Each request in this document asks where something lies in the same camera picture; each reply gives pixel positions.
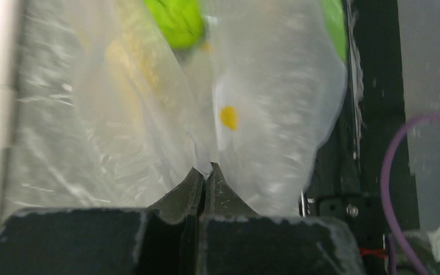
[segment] bolt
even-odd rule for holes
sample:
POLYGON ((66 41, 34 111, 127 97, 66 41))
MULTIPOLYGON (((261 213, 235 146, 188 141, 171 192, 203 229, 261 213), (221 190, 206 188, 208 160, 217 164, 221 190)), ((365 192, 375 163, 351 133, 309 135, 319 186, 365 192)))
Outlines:
POLYGON ((348 205, 347 206, 347 214, 353 218, 357 217, 358 216, 358 208, 353 205, 348 205))

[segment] white plastic bag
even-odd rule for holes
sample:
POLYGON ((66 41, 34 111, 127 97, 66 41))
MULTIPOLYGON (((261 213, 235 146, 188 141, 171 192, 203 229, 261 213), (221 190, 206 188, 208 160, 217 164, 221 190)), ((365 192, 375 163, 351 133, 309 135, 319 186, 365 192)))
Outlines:
POLYGON ((148 206, 210 158, 188 82, 143 1, 66 0, 82 45, 73 97, 111 200, 148 206))
POLYGON ((346 69, 318 0, 205 0, 219 163, 258 213, 298 215, 346 69))

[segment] yellow object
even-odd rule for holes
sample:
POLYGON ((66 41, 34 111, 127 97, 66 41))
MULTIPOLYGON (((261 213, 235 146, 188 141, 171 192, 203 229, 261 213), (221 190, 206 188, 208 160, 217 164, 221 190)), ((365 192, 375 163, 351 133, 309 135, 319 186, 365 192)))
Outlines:
POLYGON ((220 111, 220 121, 227 128, 236 131, 238 124, 237 110, 235 110, 235 108, 232 106, 223 107, 220 111))
POLYGON ((189 48, 203 36, 197 0, 144 0, 144 3, 173 49, 189 48))

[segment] green object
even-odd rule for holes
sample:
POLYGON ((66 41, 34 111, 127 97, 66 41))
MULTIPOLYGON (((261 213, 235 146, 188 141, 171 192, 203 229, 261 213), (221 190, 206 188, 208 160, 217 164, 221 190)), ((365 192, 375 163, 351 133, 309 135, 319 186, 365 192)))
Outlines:
POLYGON ((335 46, 338 56, 347 61, 347 32, 345 29, 345 14, 341 0, 320 0, 323 9, 325 25, 335 46))
POLYGON ((144 0, 173 49, 192 47, 204 32, 197 0, 144 0))

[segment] bright green ball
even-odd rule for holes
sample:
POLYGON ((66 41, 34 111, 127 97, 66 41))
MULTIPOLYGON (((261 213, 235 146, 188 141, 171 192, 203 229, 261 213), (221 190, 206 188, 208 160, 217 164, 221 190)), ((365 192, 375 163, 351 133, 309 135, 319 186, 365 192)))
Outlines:
POLYGON ((192 47, 204 32, 197 0, 144 0, 173 49, 192 47))

